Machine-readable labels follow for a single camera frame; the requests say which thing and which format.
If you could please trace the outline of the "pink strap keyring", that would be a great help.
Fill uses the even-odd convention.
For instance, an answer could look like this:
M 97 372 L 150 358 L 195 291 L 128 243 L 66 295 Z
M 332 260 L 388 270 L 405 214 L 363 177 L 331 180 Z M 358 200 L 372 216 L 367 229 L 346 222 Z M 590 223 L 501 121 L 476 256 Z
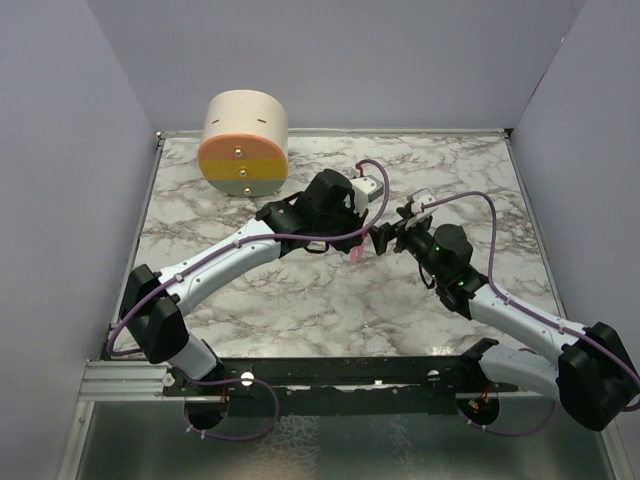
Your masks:
M 351 250 L 350 261 L 352 263 L 358 263 L 361 260 L 363 255 L 363 249 L 364 249 L 363 245 L 358 245 Z

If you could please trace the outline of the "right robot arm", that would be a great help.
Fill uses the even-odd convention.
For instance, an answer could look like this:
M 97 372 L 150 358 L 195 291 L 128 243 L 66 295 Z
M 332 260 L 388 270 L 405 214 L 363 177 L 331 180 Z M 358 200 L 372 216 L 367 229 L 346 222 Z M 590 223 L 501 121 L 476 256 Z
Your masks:
M 534 350 L 533 355 L 489 342 L 459 367 L 461 383 L 481 391 L 492 382 L 532 390 L 560 402 L 580 425 L 601 431 L 639 394 L 637 372 L 617 331 L 588 327 L 536 309 L 502 292 L 471 264 L 464 229 L 431 226 L 431 216 L 374 227 L 377 254 L 392 245 L 408 252 L 431 277 L 450 311 L 489 325 Z

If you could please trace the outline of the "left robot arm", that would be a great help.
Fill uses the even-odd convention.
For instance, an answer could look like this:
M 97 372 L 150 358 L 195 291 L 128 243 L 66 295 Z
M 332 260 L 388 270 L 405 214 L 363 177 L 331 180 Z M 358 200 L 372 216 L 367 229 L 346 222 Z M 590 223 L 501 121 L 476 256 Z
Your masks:
M 362 242 L 370 203 L 384 190 L 372 176 L 349 179 L 325 169 L 305 190 L 266 203 L 246 225 L 191 258 L 157 271 L 135 267 L 120 317 L 149 363 L 173 365 L 195 392 L 210 394 L 220 385 L 220 360 L 188 330 L 186 317 L 236 278 L 312 242 L 350 252 Z

